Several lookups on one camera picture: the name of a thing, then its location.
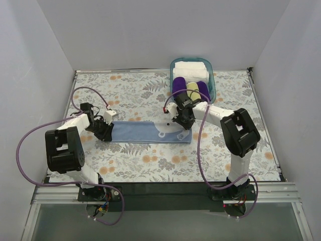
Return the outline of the blue towel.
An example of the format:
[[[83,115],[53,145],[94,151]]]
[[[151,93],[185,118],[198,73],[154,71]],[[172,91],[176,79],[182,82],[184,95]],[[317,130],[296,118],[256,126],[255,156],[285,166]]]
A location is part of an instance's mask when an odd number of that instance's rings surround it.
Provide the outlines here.
[[[192,131],[175,122],[114,122],[111,133],[115,143],[189,144]]]

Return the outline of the green patterned towel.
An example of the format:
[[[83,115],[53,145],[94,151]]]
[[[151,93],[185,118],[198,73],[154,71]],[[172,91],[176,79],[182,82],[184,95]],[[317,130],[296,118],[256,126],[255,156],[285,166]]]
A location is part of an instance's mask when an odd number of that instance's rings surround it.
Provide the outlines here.
[[[199,94],[199,87],[196,82],[187,83],[187,95],[192,101],[202,99],[201,95]]]

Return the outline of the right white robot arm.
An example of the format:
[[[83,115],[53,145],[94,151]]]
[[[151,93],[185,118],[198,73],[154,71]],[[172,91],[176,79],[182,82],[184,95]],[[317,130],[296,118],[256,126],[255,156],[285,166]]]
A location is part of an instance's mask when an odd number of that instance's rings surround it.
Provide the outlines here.
[[[247,110],[228,110],[216,107],[202,99],[192,100],[186,93],[180,93],[174,102],[164,107],[172,121],[189,130],[195,120],[201,120],[221,128],[227,149],[231,153],[230,171],[226,185],[209,187],[232,199],[245,195],[249,186],[249,164],[253,151],[260,141],[260,134]]]

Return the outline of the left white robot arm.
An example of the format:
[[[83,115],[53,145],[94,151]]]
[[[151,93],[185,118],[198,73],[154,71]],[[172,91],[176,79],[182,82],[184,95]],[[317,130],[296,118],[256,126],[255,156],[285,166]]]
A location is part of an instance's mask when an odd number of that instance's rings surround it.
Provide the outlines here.
[[[76,182],[85,196],[100,201],[106,197],[103,178],[85,163],[85,153],[80,135],[88,131],[104,142],[112,141],[113,117],[116,111],[107,109],[95,115],[93,105],[82,103],[75,117],[55,130],[45,133],[48,168],[52,172],[65,174]]]

